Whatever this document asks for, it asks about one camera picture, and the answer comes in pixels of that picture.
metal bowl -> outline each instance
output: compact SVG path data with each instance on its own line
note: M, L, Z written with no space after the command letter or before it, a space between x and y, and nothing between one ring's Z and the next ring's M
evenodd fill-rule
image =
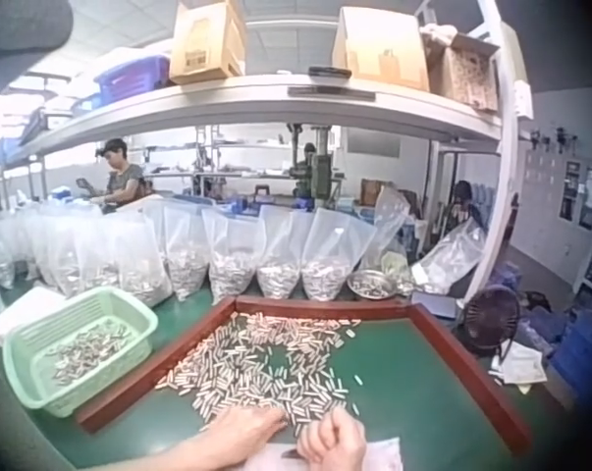
M348 288L363 299L380 301L394 297L396 282L376 270L359 270L348 277Z

hand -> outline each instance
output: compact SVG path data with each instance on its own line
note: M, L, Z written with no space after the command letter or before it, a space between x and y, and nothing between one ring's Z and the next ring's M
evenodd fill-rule
M342 407L305 426L297 439L310 471L361 471L365 448L363 424Z
M286 427L278 407L231 407L211 422L205 432L171 451L191 470L217 470L246 461Z

green plastic basket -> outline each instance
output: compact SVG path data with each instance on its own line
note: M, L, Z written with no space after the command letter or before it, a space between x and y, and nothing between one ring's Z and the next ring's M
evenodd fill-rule
M130 333L114 355L67 386L53 379L54 360L48 354L80 332L113 320ZM117 288L95 288L63 305L55 313L15 329L3 345L8 381L22 405L68 417L80 405L126 375L151 352L149 336L158 318L142 302Z

machine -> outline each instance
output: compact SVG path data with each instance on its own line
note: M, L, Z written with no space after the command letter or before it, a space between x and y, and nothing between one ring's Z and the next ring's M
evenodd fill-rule
M288 124L287 128L292 135L293 166L289 170L291 178L297 180L294 197L300 200L331 199L333 178L333 155L328 150L329 126L317 127L316 146L304 149L304 160L298 161L297 147L299 135L302 133L301 124Z

gray t-shirt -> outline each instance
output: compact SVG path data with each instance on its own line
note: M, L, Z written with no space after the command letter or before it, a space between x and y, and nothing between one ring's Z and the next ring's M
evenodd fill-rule
M106 193L110 194L119 189L125 189L130 180L136 180L137 182L142 180L142 168L137 164L130 164L122 174L110 172L110 180L108 181Z

